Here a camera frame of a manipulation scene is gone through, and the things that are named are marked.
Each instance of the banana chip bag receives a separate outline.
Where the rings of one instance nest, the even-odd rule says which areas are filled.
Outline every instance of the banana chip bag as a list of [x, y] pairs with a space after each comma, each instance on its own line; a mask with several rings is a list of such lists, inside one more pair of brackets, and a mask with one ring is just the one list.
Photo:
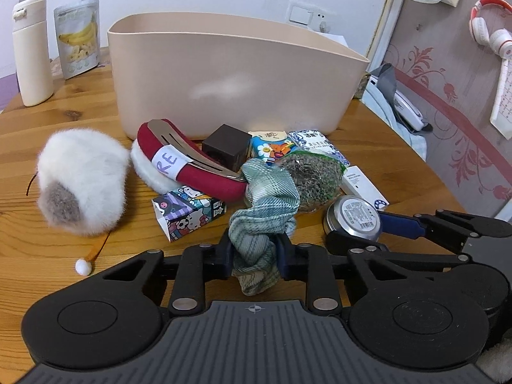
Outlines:
[[99, 0], [81, 0], [53, 10], [64, 79], [99, 62]]

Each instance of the blue cloth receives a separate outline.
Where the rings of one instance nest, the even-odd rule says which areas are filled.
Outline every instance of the blue cloth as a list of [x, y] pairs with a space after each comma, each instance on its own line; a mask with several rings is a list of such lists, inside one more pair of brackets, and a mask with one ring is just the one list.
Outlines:
[[236, 250], [233, 276], [238, 278], [242, 292], [253, 296], [279, 280], [276, 247], [269, 234], [293, 234], [293, 216], [300, 198], [285, 169], [269, 167], [261, 159], [250, 159], [242, 165], [242, 173], [249, 182], [246, 198], [252, 206], [231, 216], [229, 239]]

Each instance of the door frame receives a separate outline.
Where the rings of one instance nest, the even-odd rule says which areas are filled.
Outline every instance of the door frame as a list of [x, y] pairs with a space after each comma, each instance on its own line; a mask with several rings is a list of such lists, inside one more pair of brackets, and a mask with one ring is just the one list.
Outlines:
[[367, 58], [370, 60], [370, 64], [367, 71], [372, 71], [382, 64], [403, 3], [404, 0], [386, 0], [375, 30], [375, 36], [368, 50]]

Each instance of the blue cartoon package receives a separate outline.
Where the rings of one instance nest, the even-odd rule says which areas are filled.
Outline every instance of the blue cartoon package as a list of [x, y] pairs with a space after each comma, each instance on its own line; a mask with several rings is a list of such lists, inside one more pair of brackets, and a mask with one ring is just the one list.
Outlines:
[[249, 132], [249, 134], [252, 136], [251, 157], [258, 157], [269, 166], [297, 148], [286, 132]]
[[288, 136], [295, 142], [301, 150], [312, 153], [321, 153], [337, 159], [345, 167], [350, 166], [350, 162], [333, 144], [318, 130], [302, 130], [300, 132], [289, 132]]
[[154, 199], [158, 224], [169, 241], [175, 241], [226, 213], [226, 204], [189, 186]]

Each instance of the white fur trim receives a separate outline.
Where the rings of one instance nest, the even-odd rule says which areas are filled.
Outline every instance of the white fur trim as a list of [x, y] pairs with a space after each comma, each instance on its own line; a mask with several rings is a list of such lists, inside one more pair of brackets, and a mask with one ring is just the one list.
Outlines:
[[81, 220], [62, 225], [79, 235], [112, 229], [124, 211], [124, 182], [129, 152], [115, 139], [89, 128], [50, 136], [37, 162], [41, 190], [52, 182], [78, 199]]
[[139, 147], [139, 143], [135, 139], [130, 152], [135, 173], [144, 180], [152, 190], [163, 195], [171, 190], [178, 189], [183, 186], [182, 183], [169, 179], [160, 173], [151, 161], [144, 155]]
[[512, 340], [503, 339], [485, 351], [478, 358], [477, 366], [496, 382], [512, 379]]
[[93, 265], [84, 259], [78, 259], [75, 263], [75, 271], [81, 276], [88, 276], [93, 271]]

